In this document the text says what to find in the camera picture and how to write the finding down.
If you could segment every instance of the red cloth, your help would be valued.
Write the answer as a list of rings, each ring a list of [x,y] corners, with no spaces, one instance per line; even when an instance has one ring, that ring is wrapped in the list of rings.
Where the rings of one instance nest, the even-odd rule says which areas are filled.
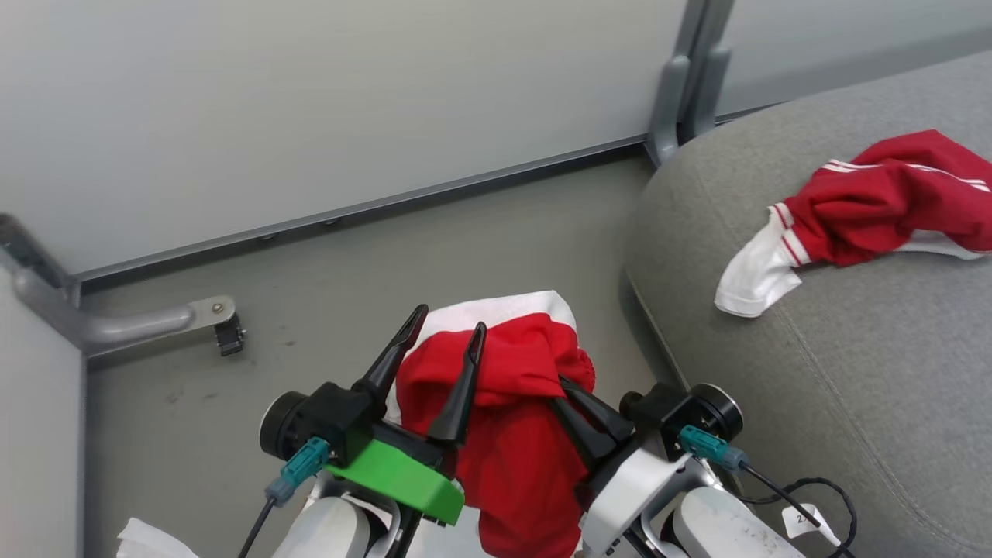
[[[915,230],[935,230],[988,252],[990,184],[992,164],[936,130],[883,140],[850,163],[824,165],[785,200],[802,245],[786,235],[786,246],[798,264],[852,265],[900,248]]]
[[[457,477],[465,503],[481,510],[482,548],[497,558],[563,558],[571,556],[579,538],[581,509],[572,490],[586,470],[547,399],[563,396],[559,374],[591,391],[595,372],[578,347],[567,305],[560,301],[567,319],[556,321],[558,312],[547,313],[549,296],[560,301],[549,291],[521,295],[531,297],[525,304],[520,297],[505,297],[450,307],[460,307],[456,319],[445,313],[449,309],[431,313],[422,333],[427,338],[408,354],[397,376],[403,426],[425,434],[461,373],[472,328],[486,322]],[[488,310],[473,312],[477,303]]]

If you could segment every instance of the gray couch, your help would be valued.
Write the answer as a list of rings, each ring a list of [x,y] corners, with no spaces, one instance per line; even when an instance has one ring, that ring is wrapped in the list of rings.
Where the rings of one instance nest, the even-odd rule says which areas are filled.
[[[779,105],[685,145],[652,180],[627,272],[686,384],[744,410],[739,444],[782,484],[852,495],[860,558],[992,556],[992,258],[898,253],[800,271],[762,317],[713,306],[730,258],[828,159],[936,128],[992,159],[992,53]],[[765,489],[744,488],[764,495]],[[802,488],[843,539],[827,488]],[[781,506],[759,513],[781,526]],[[830,548],[806,535],[810,557]]]

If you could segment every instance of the white stripe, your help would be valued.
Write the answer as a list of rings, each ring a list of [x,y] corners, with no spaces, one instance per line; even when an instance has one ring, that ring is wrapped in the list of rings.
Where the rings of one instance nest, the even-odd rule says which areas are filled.
[[[845,163],[844,161],[837,161],[836,159],[830,159],[830,163],[837,165],[838,167],[847,167],[848,169],[874,169],[880,167],[881,165],[855,165],[854,163]]]
[[[843,161],[837,161],[836,159],[830,159],[830,163],[823,165],[822,168],[827,169],[829,171],[836,171],[838,173],[850,173],[860,169],[875,169],[879,166],[880,165],[855,165],[853,163],[845,163]],[[976,189],[981,190],[982,192],[992,193],[992,191],[990,191],[986,186],[985,181],[981,179],[962,179],[961,177],[952,175],[948,171],[945,171],[943,169],[935,169],[934,167],[928,167],[927,165],[918,165],[916,163],[907,163],[907,166],[912,167],[914,169],[919,169],[921,171],[926,171],[928,173],[942,173],[948,175],[949,177],[955,180],[963,182],[968,186],[973,186]]]
[[[942,174],[948,175],[949,177],[951,177],[951,178],[953,178],[955,180],[961,181],[964,184],[968,184],[968,185],[974,186],[976,188],[979,187],[979,186],[985,186],[985,181],[983,181],[981,179],[962,179],[961,177],[958,177],[958,176],[955,176],[955,175],[950,174],[948,171],[944,171],[944,170],[941,170],[941,169],[935,169],[934,167],[928,167],[926,165],[914,165],[914,164],[910,164],[909,166],[910,167],[913,167],[914,169],[919,169],[921,171],[927,171],[928,173],[942,173]],[[988,192],[988,189],[987,188],[986,189],[979,188],[978,190],[985,190],[985,192]]]
[[[812,261],[809,259],[809,252],[806,251],[806,247],[800,242],[800,238],[796,236],[794,230],[790,228],[782,233],[782,241],[796,254],[796,258],[799,259],[799,265],[806,265]]]
[[[504,322],[530,314],[547,314],[552,322],[565,324],[575,331],[575,316],[568,303],[555,291],[471,300],[428,314],[417,342],[407,354],[412,354],[427,338],[440,332],[471,331],[479,322],[484,322],[488,328],[495,328]]]
[[[821,169],[826,169],[827,171],[833,171],[836,173],[853,173],[857,169],[847,169],[845,167],[837,167],[836,165],[823,165]]]
[[[962,247],[957,242],[951,240],[946,234],[939,230],[914,230],[909,241],[896,248],[897,252],[932,252],[934,254],[945,254],[955,256],[963,260],[972,260],[982,257],[981,252],[972,252]]]
[[[793,213],[789,211],[789,206],[786,206],[783,202],[778,202],[775,207],[782,212],[782,219],[786,222],[786,228],[792,228],[796,224],[796,220],[793,218]]]

